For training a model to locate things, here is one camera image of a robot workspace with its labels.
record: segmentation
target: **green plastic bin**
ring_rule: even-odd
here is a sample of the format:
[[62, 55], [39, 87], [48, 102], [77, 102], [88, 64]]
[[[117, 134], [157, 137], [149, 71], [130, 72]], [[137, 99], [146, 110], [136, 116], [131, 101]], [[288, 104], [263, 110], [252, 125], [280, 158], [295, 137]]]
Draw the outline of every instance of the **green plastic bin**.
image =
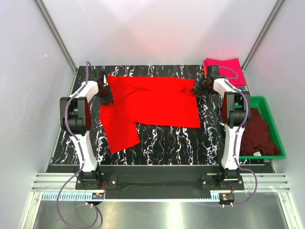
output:
[[239, 159], [280, 159], [286, 156], [280, 136], [275, 127], [275, 123], [271, 116], [267, 101], [262, 96], [251, 96], [251, 108], [258, 108], [261, 113], [263, 120], [269, 124], [269, 135], [273, 142], [281, 150], [281, 155], [279, 156], [239, 156]]

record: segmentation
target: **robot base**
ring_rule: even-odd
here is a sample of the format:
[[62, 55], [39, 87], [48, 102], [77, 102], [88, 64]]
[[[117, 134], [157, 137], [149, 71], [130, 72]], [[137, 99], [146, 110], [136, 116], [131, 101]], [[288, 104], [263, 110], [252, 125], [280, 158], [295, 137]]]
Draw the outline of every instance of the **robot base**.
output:
[[244, 182], [241, 175], [239, 176], [238, 180], [230, 181], [217, 180], [217, 175], [203, 175], [201, 176], [201, 182], [202, 189], [206, 191], [231, 191], [232, 185], [234, 185], [234, 190], [244, 190]]
[[91, 172], [81, 172], [77, 176], [76, 190], [115, 190], [117, 187], [116, 175], [102, 174], [97, 168]]

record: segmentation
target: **white wall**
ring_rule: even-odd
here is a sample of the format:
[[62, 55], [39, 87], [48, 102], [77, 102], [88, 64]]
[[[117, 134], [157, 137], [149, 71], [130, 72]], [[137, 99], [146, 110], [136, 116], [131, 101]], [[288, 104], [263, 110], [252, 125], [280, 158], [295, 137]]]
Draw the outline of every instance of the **white wall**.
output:
[[2, 1], [0, 31], [0, 221], [19, 229], [73, 74], [34, 1]]
[[276, 160], [285, 172], [299, 216], [305, 225], [305, 1], [286, 1], [246, 69], [254, 95], [266, 97], [286, 151]]
[[245, 60], [276, 0], [44, 0], [76, 65]]

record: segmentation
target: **red cloth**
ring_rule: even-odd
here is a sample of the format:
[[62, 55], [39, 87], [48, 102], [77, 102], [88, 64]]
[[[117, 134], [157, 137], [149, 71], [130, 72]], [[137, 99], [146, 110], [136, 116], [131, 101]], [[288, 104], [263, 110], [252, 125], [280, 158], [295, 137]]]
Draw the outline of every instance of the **red cloth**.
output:
[[251, 108], [251, 119], [244, 130], [240, 155], [253, 156], [256, 152], [271, 156], [281, 154], [269, 136], [268, 123], [263, 120], [257, 108]]
[[110, 152], [140, 142], [136, 124], [200, 128], [194, 80], [159, 77], [113, 77], [108, 84], [114, 104], [101, 105], [101, 123]]

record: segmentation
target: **marble pattern surface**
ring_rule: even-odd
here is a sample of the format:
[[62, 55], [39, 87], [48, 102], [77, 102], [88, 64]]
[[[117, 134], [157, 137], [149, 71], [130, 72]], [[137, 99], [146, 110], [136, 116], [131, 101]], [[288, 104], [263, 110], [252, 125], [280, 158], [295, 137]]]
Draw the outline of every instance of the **marble pattern surface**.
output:
[[[113, 76], [178, 77], [195, 79], [203, 76], [202, 65], [95, 66]], [[85, 67], [79, 67], [73, 92], [85, 78]], [[100, 122], [100, 104], [95, 97], [90, 102], [92, 149], [100, 165], [214, 165], [219, 164], [224, 151], [224, 124], [221, 123], [220, 95], [207, 92], [197, 98], [201, 128], [183, 128], [137, 124], [140, 143], [111, 154], [107, 136]], [[264, 164], [263, 160], [243, 160], [241, 164]], [[52, 165], [76, 165], [78, 157], [72, 141], [61, 131]]]

